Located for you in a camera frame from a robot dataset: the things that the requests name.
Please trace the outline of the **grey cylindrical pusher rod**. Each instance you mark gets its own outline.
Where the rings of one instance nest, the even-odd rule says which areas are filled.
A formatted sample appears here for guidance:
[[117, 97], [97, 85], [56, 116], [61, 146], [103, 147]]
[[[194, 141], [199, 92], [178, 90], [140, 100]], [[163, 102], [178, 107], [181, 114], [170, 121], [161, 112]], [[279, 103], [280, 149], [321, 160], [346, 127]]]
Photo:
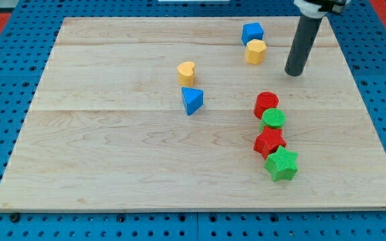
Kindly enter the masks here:
[[311, 18], [306, 15], [300, 16], [294, 40], [285, 64], [285, 72], [288, 75], [299, 76], [304, 71], [321, 22], [322, 18]]

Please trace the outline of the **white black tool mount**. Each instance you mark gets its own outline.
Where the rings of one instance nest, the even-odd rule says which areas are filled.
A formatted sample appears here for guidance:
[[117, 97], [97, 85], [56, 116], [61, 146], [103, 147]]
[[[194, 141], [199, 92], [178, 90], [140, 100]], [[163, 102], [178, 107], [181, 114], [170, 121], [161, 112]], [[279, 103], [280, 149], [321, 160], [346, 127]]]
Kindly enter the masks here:
[[302, 15], [313, 19], [323, 18], [328, 13], [340, 15], [350, 4], [351, 0], [294, 0]]

